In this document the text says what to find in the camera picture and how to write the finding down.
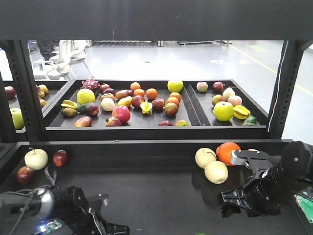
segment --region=green apple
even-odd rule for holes
[[[23,119],[23,116],[22,116],[21,109],[13,108],[10,111],[11,111],[11,115],[12,115],[12,119],[13,119],[13,123],[14,123],[15,129],[16,130],[21,130],[24,127],[24,119]]]
[[[184,84],[179,78],[172,78],[167,82],[167,88],[170,92],[181,92]]]
[[[229,121],[234,115],[234,106],[226,101],[218,102],[213,109],[218,121]]]
[[[189,126],[189,123],[185,120],[178,120],[175,122],[174,126]]]

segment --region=robotic arm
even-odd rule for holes
[[[41,220],[62,220],[76,235],[129,235],[127,226],[108,223],[100,213],[107,194],[86,199],[81,188],[42,186],[34,190],[0,194],[2,219],[19,217]]]
[[[312,185],[313,146],[297,141],[286,146],[281,161],[272,165],[265,152],[233,150],[231,162],[246,165],[253,175],[239,188],[221,192],[223,217],[247,211],[248,217],[278,215],[280,207]]]

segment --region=metal shelf frame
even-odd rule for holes
[[[305,0],[12,0],[0,3],[0,47],[17,87],[28,140],[45,141],[29,39],[284,40],[268,117],[270,137],[280,139],[303,51],[313,42],[312,12],[313,4]],[[2,121],[10,119],[6,102],[0,99],[1,139],[14,142],[13,122]]]

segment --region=white cable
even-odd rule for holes
[[[30,48],[29,48],[28,42],[27,42],[27,47],[28,47],[28,53],[29,53],[29,58],[30,58],[31,69],[33,70],[33,69],[34,69],[34,68],[33,68],[33,60],[32,60],[32,58],[31,58],[31,53],[30,53]]]
[[[284,51],[284,55],[283,55],[283,59],[282,59],[282,62],[280,63],[280,67],[279,67],[279,70],[278,70],[278,88],[277,88],[276,100],[275,100],[274,107],[273,107],[273,112],[272,112],[272,115],[271,115],[271,117],[269,119],[269,122],[268,122],[268,132],[269,132],[270,124],[271,124],[273,116],[274,116],[274,112],[275,112],[275,108],[276,108],[276,104],[277,104],[277,100],[278,100],[279,88],[280,88],[280,75],[281,75],[282,65],[283,65],[283,62],[285,60],[285,55],[286,55],[286,51],[287,51],[288,42],[289,41],[287,40],[285,51]]]

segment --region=tray divider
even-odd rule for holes
[[[185,92],[183,94],[186,96],[183,98],[186,110],[189,113],[193,113],[194,116],[189,115],[190,121],[192,117],[196,118],[198,121],[198,126],[210,126],[210,122],[207,119],[197,97],[195,91],[193,90],[191,84],[188,85],[187,89],[184,87]]]

